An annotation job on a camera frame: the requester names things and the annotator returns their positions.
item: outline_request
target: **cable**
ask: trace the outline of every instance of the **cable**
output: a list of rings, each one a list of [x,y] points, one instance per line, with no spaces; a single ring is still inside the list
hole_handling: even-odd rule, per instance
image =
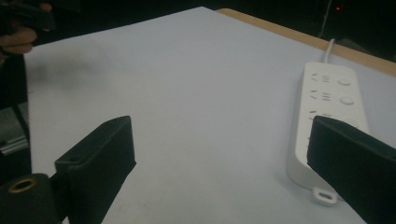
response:
[[[323,61],[324,63],[328,63],[329,62],[329,55],[330,55],[330,52],[332,52],[332,45],[333,44],[334,44],[334,38],[330,40],[329,46],[326,49],[326,53],[324,55],[324,61]]]
[[[320,30],[320,33],[318,35],[319,38],[321,38],[323,36],[323,32],[324,32],[324,26],[326,25],[327,22],[327,17],[329,16],[329,11],[330,11],[330,6],[332,5],[332,0],[329,1],[329,5],[327,5],[327,10],[326,10],[326,14],[324,15],[324,21],[322,23],[322,27]]]

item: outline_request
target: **white table surface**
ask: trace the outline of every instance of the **white table surface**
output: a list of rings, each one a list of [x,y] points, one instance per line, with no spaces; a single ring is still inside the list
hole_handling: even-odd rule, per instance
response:
[[[26,55],[33,169],[130,115],[137,165],[104,223],[363,223],[286,175],[304,64],[324,52],[206,8]],[[396,147],[396,78],[358,73],[371,134]]]

